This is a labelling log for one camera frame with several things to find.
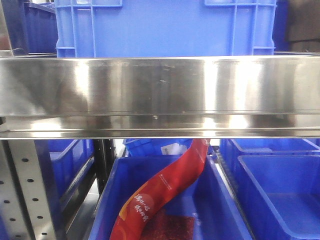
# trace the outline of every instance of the metal bar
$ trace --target metal bar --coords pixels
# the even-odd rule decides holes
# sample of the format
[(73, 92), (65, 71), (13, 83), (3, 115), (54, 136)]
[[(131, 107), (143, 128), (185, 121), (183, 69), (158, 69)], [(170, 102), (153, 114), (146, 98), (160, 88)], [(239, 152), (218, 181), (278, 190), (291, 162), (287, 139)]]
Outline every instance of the metal bar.
[(4, 58), (0, 116), (319, 114), (319, 64), (303, 55)]
[(48, 143), (8, 141), (36, 240), (65, 240)]
[(0, 139), (318, 137), (319, 66), (314, 55), (0, 59)]
[(6, 141), (0, 141), (0, 217), (5, 223), (9, 239), (35, 239), (18, 175)]
[(6, 117), (0, 139), (318, 137), (320, 114)]
[(105, 141), (102, 139), (93, 140), (93, 146), (96, 180), (98, 185), (98, 192), (101, 195), (105, 189), (109, 177), (107, 173), (107, 155)]

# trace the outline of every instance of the blue storage box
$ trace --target blue storage box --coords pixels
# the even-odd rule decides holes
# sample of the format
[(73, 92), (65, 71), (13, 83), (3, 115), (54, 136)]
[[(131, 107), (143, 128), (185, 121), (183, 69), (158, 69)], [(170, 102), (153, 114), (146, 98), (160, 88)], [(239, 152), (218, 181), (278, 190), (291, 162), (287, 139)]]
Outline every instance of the blue storage box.
[(191, 145), (192, 138), (127, 138), (123, 140), (132, 157), (179, 155)]
[(61, 197), (94, 152), (92, 140), (48, 140), (58, 195)]
[[(129, 197), (179, 156), (124, 157), (115, 161), (101, 196), (89, 240), (109, 239)], [(167, 203), (166, 213), (194, 217), (194, 240), (252, 240), (211, 157), (199, 179)]]
[(9, 236), (8, 236), (4, 221), (1, 218), (1, 215), (0, 215), (0, 240), (9, 240)]
[(320, 155), (320, 147), (303, 138), (222, 139), (220, 149), (231, 173), (241, 155)]
[(55, 0), (58, 57), (272, 55), (277, 0)]
[(56, 53), (58, 30), (53, 4), (22, 4), (24, 31), (29, 53)]
[(289, 51), (289, 42), (287, 41), (287, 23), (289, 0), (277, 0), (275, 10), (273, 41), (276, 51)]
[(257, 240), (320, 239), (320, 157), (240, 156), (237, 192)]

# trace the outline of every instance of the crate handle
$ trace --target crate handle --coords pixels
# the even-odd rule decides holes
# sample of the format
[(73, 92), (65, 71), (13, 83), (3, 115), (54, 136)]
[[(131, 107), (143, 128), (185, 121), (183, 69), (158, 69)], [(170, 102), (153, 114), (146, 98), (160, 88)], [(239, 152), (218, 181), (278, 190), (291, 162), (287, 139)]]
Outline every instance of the crate handle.
[(230, 0), (204, 0), (204, 5), (209, 7), (232, 3)]
[(123, 0), (104, 0), (105, 1), (105, 6), (114, 8), (114, 7), (122, 7), (122, 1)]

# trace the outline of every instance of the red food packet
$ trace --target red food packet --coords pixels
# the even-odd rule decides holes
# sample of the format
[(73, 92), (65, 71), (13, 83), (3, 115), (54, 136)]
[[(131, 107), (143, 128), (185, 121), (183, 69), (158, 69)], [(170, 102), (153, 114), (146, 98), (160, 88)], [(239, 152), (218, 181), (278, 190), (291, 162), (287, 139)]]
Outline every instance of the red food packet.
[(194, 224), (193, 217), (166, 215), (162, 208), (145, 225), (140, 240), (193, 240)]
[(143, 184), (123, 205), (110, 240), (139, 240), (147, 222), (200, 176), (205, 167), (209, 142), (209, 139), (194, 139), (177, 161)]

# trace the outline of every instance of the red package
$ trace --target red package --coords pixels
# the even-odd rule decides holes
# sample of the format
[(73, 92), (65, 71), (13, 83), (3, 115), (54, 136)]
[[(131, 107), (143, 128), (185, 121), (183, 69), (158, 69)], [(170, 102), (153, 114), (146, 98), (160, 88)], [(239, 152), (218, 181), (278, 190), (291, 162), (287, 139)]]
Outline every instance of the red package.
[(166, 215), (162, 208), (145, 225), (140, 240), (193, 240), (195, 219)]
[(208, 146), (209, 139), (194, 139), (177, 161), (143, 184), (123, 205), (110, 240), (139, 240), (147, 222), (200, 176), (205, 167)]

